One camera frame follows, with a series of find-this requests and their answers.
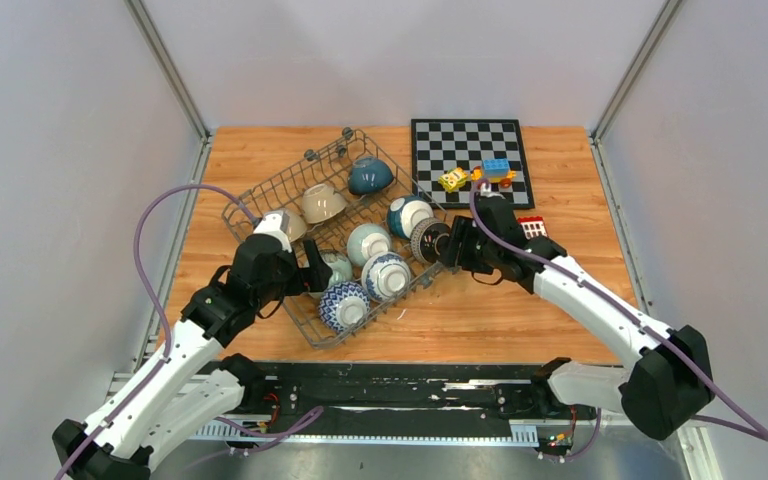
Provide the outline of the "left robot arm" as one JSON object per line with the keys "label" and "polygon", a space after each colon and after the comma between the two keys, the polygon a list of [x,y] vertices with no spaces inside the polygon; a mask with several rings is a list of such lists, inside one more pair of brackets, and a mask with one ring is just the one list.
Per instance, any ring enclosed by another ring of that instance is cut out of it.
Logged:
{"label": "left robot arm", "polygon": [[223,360],[194,390],[179,392],[272,301],[326,289],[331,269],[316,242],[303,242],[308,264],[271,234],[252,234],[197,290],[164,347],[84,421],[64,420],[52,439],[56,476],[147,479],[198,429],[235,408],[258,411],[266,400],[262,373],[241,354]]}

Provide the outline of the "blue zigzag red bowl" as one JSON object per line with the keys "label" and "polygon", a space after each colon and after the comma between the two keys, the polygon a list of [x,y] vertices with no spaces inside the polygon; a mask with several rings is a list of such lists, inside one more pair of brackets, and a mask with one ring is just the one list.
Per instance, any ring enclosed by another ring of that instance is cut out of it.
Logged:
{"label": "blue zigzag red bowl", "polygon": [[328,328],[342,333],[366,317],[370,311],[370,298],[360,284],[353,281],[341,282],[325,290],[317,311]]}

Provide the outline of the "grey wire dish rack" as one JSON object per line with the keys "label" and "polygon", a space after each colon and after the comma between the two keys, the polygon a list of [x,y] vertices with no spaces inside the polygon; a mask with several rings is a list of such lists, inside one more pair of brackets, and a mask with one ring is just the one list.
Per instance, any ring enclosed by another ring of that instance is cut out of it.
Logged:
{"label": "grey wire dish rack", "polygon": [[[394,181],[381,192],[356,196],[351,194],[348,188],[350,170],[354,161],[367,156],[383,160],[393,171]],[[348,201],[346,209],[335,218],[318,225],[308,225],[303,237],[314,240],[321,253],[334,250],[346,254],[350,233],[365,223],[377,223],[384,227],[390,204],[404,195],[419,195],[432,205],[437,219],[446,224],[451,223],[448,212],[412,180],[405,168],[398,165],[364,131],[350,127],[345,127],[341,135],[329,144],[318,150],[307,150],[301,160],[244,191],[239,195],[239,200],[257,218],[281,208],[300,214],[303,193],[320,183],[334,187]],[[411,281],[395,299],[384,303],[372,301],[370,313],[360,320],[357,326],[344,327],[340,331],[328,327],[319,317],[318,301],[308,294],[290,297],[283,302],[284,310],[311,347],[330,349],[343,343],[349,336],[358,333],[376,317],[395,308],[411,294],[421,288],[430,287],[435,278],[444,271],[442,264],[428,263],[414,256],[408,239],[395,237],[392,250],[409,265]]]}

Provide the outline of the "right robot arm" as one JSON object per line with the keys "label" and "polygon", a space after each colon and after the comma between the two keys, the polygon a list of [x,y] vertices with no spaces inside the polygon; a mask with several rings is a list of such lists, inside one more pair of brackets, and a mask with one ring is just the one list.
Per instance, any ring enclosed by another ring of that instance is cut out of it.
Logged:
{"label": "right robot arm", "polygon": [[527,238],[509,202],[477,197],[473,217],[457,216],[440,241],[439,260],[501,280],[554,304],[619,359],[617,367],[556,358],[533,376],[531,403],[544,417],[569,405],[623,414],[640,432],[664,440],[715,398],[707,343],[691,326],[674,329],[605,289],[547,236]]}

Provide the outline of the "white blue floral bowl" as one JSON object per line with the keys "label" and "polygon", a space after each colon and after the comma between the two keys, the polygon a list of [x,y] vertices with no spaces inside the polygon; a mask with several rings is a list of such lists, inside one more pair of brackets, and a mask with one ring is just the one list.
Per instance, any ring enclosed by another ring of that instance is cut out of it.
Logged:
{"label": "white blue floral bowl", "polygon": [[371,257],[361,273],[361,285],[368,296],[384,303],[403,292],[412,280],[412,272],[405,259],[395,252],[382,252]]}

